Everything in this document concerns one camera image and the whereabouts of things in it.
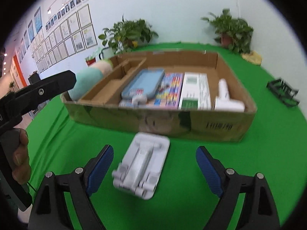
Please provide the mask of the person's left hand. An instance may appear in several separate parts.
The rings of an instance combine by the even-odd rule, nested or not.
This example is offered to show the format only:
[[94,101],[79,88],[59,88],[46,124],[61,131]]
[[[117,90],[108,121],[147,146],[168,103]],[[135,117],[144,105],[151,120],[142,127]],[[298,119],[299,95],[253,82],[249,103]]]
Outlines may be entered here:
[[28,151],[28,134],[24,129],[20,129],[19,146],[14,151],[13,161],[16,165],[12,171],[12,176],[20,184],[24,185],[30,180],[31,166],[29,163],[29,151]]

